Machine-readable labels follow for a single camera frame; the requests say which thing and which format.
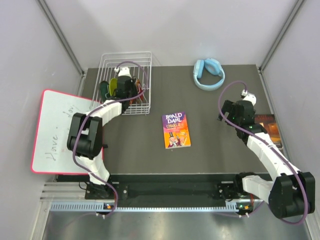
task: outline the whiteboard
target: whiteboard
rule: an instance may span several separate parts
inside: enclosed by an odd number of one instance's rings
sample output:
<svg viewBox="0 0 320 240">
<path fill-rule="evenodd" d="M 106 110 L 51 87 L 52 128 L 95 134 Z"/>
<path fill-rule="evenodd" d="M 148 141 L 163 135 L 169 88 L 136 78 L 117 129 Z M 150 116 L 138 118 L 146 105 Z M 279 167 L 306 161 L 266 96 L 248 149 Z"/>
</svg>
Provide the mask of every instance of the whiteboard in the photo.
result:
<svg viewBox="0 0 320 240">
<path fill-rule="evenodd" d="M 50 89 L 43 91 L 31 163 L 34 173 L 88 174 L 74 163 L 67 139 L 73 115 L 88 112 L 91 101 Z"/>
</svg>

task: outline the wire basket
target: wire basket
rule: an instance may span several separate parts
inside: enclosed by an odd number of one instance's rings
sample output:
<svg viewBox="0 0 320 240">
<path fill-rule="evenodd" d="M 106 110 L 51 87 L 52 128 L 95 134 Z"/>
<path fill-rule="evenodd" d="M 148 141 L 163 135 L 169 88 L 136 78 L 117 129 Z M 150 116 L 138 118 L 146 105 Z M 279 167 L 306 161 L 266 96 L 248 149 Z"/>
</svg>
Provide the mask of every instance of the wire basket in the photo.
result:
<svg viewBox="0 0 320 240">
<path fill-rule="evenodd" d="M 132 103 L 123 113 L 124 115 L 149 114 L 151 106 L 151 66 L 152 53 L 144 52 L 125 52 L 125 53 L 105 53 L 101 56 L 98 75 L 94 87 L 91 108 L 96 108 L 102 102 L 99 84 L 102 81 L 110 83 L 112 78 L 116 78 L 115 67 L 123 61 L 133 61 L 141 65 L 146 72 L 148 79 L 145 78 L 143 71 L 132 63 L 124 63 L 121 67 L 129 67 L 132 77 L 137 77 L 145 90 L 143 100 L 140 103 Z"/>
</svg>

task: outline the book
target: book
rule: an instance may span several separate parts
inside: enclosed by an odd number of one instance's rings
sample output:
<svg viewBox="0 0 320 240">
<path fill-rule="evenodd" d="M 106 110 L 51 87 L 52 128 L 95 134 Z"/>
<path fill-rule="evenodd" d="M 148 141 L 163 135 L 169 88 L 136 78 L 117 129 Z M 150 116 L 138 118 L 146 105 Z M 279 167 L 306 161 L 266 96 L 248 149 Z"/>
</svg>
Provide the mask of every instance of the book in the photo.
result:
<svg viewBox="0 0 320 240">
<path fill-rule="evenodd" d="M 184 111 L 162 115 L 162 126 L 166 149 L 191 146 L 187 117 Z"/>
<path fill-rule="evenodd" d="M 278 149 L 283 149 L 278 125 L 274 114 L 256 114 L 254 117 L 256 124 L 261 124 L 270 135 L 272 142 Z"/>
</svg>

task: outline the headphones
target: headphones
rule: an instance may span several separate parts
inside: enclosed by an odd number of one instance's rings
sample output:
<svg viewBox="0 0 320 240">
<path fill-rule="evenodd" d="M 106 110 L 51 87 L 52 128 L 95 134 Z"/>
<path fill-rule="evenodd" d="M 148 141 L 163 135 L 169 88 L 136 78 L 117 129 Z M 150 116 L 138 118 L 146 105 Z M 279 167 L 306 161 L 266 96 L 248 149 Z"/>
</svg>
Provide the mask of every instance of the headphones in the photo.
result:
<svg viewBox="0 0 320 240">
<path fill-rule="evenodd" d="M 202 73 L 204 71 L 204 67 L 205 69 L 211 73 L 214 76 L 220 76 L 221 80 L 213 85 L 204 85 L 201 84 L 198 79 L 200 79 L 202 77 Z M 198 88 L 205 90 L 205 91 L 213 91 L 216 90 L 218 88 L 220 88 L 222 86 L 222 84 L 225 81 L 225 72 L 222 69 L 222 66 L 220 64 L 220 62 L 218 62 L 217 60 L 213 59 L 213 58 L 207 58 L 206 60 L 197 60 L 194 68 L 193 68 L 193 79 L 194 79 L 194 83 L 195 85 L 198 86 Z"/>
</svg>

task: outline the white wall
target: white wall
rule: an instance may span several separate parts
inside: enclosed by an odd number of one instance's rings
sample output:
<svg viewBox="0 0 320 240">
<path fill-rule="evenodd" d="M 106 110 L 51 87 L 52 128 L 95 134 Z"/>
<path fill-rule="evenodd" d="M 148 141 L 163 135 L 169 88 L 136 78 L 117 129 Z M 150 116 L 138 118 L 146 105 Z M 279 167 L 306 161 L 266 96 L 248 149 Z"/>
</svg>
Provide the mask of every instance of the white wall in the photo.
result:
<svg viewBox="0 0 320 240">
<path fill-rule="evenodd" d="M 0 32 L 0 234 L 24 240 L 48 179 L 30 170 L 42 91 L 75 93 L 80 75 L 35 0 L 2 0 Z"/>
<path fill-rule="evenodd" d="M 83 68 L 103 53 L 151 51 L 153 63 L 261 64 L 295 0 L 46 0 Z"/>
<path fill-rule="evenodd" d="M 316 178 L 320 210 L 320 1 L 307 0 L 264 74 L 292 161 Z"/>
</svg>

